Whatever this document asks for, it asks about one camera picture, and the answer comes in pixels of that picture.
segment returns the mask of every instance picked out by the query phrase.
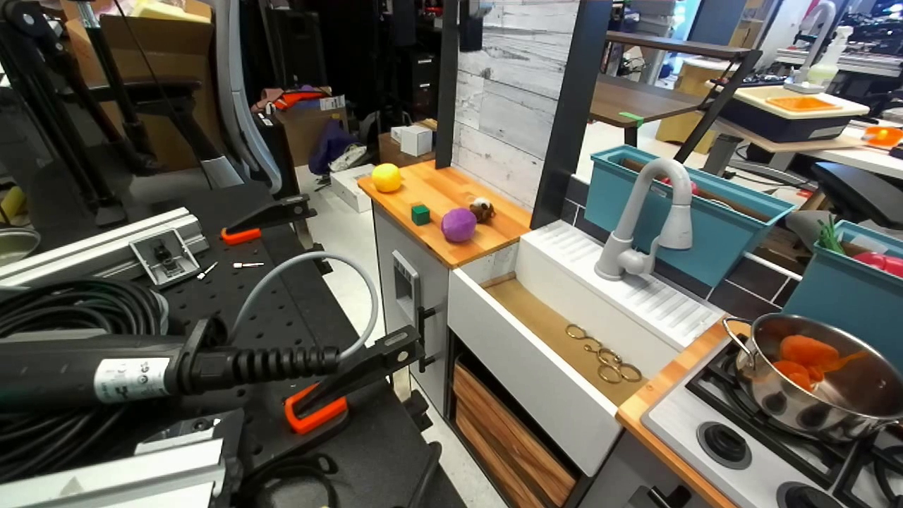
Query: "teal storage bin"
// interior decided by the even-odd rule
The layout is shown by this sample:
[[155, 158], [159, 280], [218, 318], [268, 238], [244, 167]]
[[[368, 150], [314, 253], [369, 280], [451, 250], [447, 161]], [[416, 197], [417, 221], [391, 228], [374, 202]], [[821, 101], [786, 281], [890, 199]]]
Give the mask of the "teal storage bin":
[[[903, 243], [855, 222], [839, 222], [842, 243], [903, 256]], [[798, 287], [786, 305], [873, 345], [903, 373], [903, 280], [853, 256], [815, 249]]]
[[[636, 182], [640, 167], [656, 161], [656, 154], [636, 146], [616, 146], [594, 154], [594, 182], [587, 195], [587, 221], [598, 228], [614, 230], [622, 221], [625, 202]], [[763, 233], [781, 221], [793, 205], [770, 195], [743, 188], [721, 175], [690, 173], [701, 192], [712, 197], [695, 197], [695, 245], [687, 250], [657, 249], [657, 259], [671, 269], [701, 280], [702, 285], [717, 285], [728, 276], [735, 262], [757, 249]], [[671, 188], [656, 182], [643, 202], [636, 249], [650, 250], [653, 238], [660, 230]]]

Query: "white wall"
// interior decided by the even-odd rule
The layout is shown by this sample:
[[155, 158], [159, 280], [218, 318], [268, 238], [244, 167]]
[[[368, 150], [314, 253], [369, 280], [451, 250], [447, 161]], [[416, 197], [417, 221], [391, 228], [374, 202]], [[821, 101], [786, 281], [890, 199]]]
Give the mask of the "white wall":
[[498, 0], [460, 54], [456, 167], [533, 209], [580, 0]]

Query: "yellow fruit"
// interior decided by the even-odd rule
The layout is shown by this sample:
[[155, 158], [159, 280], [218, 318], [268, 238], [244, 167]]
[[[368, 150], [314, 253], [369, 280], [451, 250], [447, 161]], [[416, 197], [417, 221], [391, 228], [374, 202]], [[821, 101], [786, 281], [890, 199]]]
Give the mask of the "yellow fruit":
[[375, 188], [385, 195], [402, 192], [403, 185], [402, 168], [396, 163], [378, 163], [369, 175]]

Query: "faucet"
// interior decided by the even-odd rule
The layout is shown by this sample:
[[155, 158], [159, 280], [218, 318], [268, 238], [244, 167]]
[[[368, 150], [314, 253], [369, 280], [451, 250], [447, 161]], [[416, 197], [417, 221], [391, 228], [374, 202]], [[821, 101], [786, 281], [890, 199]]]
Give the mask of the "faucet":
[[803, 67], [786, 82], [787, 89], [796, 89], [796, 94], [818, 94], [818, 89], [821, 89], [821, 85], [807, 82], [807, 75], [810, 75], [810, 67], [815, 65], [818, 47], [824, 46], [836, 13], [839, 13], [839, 6], [836, 6], [832, 0], [821, 0], [821, 2], [815, 6], [815, 13], [803, 24], [803, 31], [814, 31], [814, 27], [818, 27], [818, 23], [821, 23], [821, 27], [818, 27], [818, 33], [815, 33], [815, 39], [814, 39], [814, 46], [810, 46], [807, 60], [805, 60]]
[[[657, 175], [667, 175], [671, 180], [671, 209], [670, 218], [660, 228], [660, 233], [653, 239], [650, 253], [633, 249], [633, 233], [643, 212], [643, 199], [650, 195], [650, 185]], [[628, 274], [653, 274], [656, 253], [657, 249], [693, 249], [695, 243], [695, 228], [693, 228], [693, 180], [687, 167], [670, 161], [670, 158], [656, 158], [647, 163], [633, 182], [633, 192], [628, 197], [628, 205], [622, 212], [622, 221], [609, 239], [602, 249], [602, 256], [595, 262], [595, 274], [602, 280], [622, 280], [622, 271]]]

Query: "stove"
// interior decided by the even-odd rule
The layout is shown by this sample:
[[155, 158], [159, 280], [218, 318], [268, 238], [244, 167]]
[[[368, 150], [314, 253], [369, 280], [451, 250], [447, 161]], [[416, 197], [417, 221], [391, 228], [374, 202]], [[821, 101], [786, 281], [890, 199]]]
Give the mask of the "stove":
[[738, 353], [735, 342], [715, 349], [643, 414], [643, 424], [738, 504], [903, 504], [897, 434], [829, 442], [786, 429], [757, 405], [735, 373]]

